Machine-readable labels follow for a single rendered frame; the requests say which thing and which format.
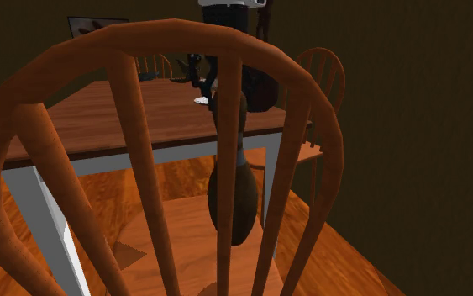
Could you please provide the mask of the wooden table with white legs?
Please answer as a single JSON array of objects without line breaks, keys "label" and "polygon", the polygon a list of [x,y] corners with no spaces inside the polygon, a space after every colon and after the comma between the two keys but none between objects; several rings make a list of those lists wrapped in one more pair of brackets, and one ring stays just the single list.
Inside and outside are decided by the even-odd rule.
[{"label": "wooden table with white legs", "polygon": [[[142,82],[155,164],[181,162],[159,174],[166,223],[183,296],[216,292],[217,233],[209,218],[207,181],[216,151],[216,132],[196,91],[156,79]],[[49,109],[49,116],[76,173],[129,172],[113,96],[96,81]],[[67,296],[90,296],[70,228],[18,139],[13,139],[3,179],[39,249]],[[114,254],[132,296],[165,296],[152,240],[143,214],[136,214],[114,240]]]}]

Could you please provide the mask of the wooden spindle-back chair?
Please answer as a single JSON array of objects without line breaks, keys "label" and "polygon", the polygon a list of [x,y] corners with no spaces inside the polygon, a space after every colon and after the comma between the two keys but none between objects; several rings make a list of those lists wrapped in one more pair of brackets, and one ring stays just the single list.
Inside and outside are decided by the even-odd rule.
[{"label": "wooden spindle-back chair", "polygon": [[[336,99],[334,101],[334,111],[337,114],[344,97],[345,90],[345,74],[344,68],[339,58],[331,51],[323,47],[314,47],[305,50],[296,58],[296,63],[303,66],[307,71],[311,71],[313,57],[320,55],[317,75],[315,82],[320,85],[322,77],[326,77],[325,87],[323,93],[327,98],[331,93],[333,86],[337,89]],[[301,164],[309,161],[312,164],[312,175],[310,182],[310,194],[308,205],[311,206],[316,197],[316,174],[317,174],[317,159],[323,155],[321,147],[317,144],[318,132],[316,127],[306,129],[304,141],[298,156],[297,163]],[[246,150],[244,155],[250,164],[251,168],[263,170],[265,169],[266,148],[255,148]]]},{"label": "wooden spindle-back chair", "polygon": [[268,73],[297,96],[286,111],[252,296],[263,295],[306,124],[309,119],[317,122],[325,155],[323,189],[281,290],[280,296],[292,296],[340,187],[344,148],[334,108],[312,76],[275,46],[236,29],[182,19],[110,25],[54,45],[1,85],[0,267],[30,294],[66,296],[15,235],[3,209],[1,171],[13,138],[21,141],[111,296],[130,296],[44,106],[52,93],[74,78],[105,67],[166,293],[181,296],[134,62],[136,56],[166,51],[204,53],[218,58],[218,296],[229,295],[243,66]]},{"label": "wooden spindle-back chair", "polygon": [[157,71],[158,78],[172,78],[171,63],[162,54],[143,55],[134,59],[138,75],[143,72]]}]

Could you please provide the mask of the black robot stand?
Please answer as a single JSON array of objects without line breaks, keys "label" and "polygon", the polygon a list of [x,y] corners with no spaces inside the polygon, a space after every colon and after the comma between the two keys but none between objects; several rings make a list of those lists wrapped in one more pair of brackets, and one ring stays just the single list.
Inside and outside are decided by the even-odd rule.
[{"label": "black robot stand", "polygon": [[[248,32],[249,8],[244,4],[216,4],[202,8],[203,22]],[[209,72],[205,83],[212,84],[218,74],[218,58],[205,55],[209,64]]]}]

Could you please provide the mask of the dark brown pin-shaped bottle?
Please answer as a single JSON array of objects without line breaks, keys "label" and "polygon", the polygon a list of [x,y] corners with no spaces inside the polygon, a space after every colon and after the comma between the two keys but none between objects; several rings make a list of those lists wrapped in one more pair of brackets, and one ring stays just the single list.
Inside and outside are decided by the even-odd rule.
[{"label": "dark brown pin-shaped bottle", "polygon": [[[257,214],[258,193],[256,181],[250,165],[244,155],[243,131],[246,122],[247,102],[246,96],[240,93],[239,105],[239,133],[236,153],[236,171],[234,188],[234,212],[232,220],[231,246],[239,246],[249,236]],[[214,168],[208,181],[208,209],[211,220],[216,230],[217,227],[217,171],[218,164],[214,162]]]}]

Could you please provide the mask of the dark framed wall picture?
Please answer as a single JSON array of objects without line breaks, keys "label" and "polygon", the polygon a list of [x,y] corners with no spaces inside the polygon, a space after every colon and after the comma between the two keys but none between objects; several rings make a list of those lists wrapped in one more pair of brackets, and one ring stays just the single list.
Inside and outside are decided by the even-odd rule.
[{"label": "dark framed wall picture", "polygon": [[126,18],[90,18],[72,16],[69,16],[67,20],[72,38],[76,38],[83,34],[88,34],[92,31],[112,24],[124,24],[129,22],[129,20]]}]

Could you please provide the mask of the black figure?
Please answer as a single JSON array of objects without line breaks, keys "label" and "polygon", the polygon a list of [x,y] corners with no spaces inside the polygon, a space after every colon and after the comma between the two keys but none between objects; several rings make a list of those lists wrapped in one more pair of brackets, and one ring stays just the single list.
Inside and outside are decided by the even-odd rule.
[{"label": "black figure", "polygon": [[198,71],[201,60],[202,56],[199,54],[188,54],[187,62],[177,59],[176,61],[178,66],[181,68],[185,76],[183,78],[172,78],[172,81],[178,83],[191,82],[192,86],[194,88],[198,88],[202,96],[207,99],[208,110],[212,112],[215,107],[211,92],[211,86],[214,82],[214,79],[212,77],[207,77],[203,81],[200,79]]}]

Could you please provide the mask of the dark brown round pot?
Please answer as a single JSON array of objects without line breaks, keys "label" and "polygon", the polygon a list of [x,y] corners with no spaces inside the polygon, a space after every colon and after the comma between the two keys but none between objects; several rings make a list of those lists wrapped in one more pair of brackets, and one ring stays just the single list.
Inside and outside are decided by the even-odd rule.
[{"label": "dark brown round pot", "polygon": [[276,105],[279,83],[267,73],[243,65],[242,91],[246,97],[247,110],[261,113]]}]

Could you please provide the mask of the dark brown slim figure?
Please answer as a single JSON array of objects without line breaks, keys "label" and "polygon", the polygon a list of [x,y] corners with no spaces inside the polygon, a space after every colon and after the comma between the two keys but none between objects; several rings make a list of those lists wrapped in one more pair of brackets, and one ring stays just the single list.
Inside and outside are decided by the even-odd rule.
[{"label": "dark brown slim figure", "polygon": [[265,42],[269,39],[269,28],[271,21],[271,8],[274,0],[266,0],[266,5],[263,8],[258,8],[258,20],[255,30],[255,37]]}]

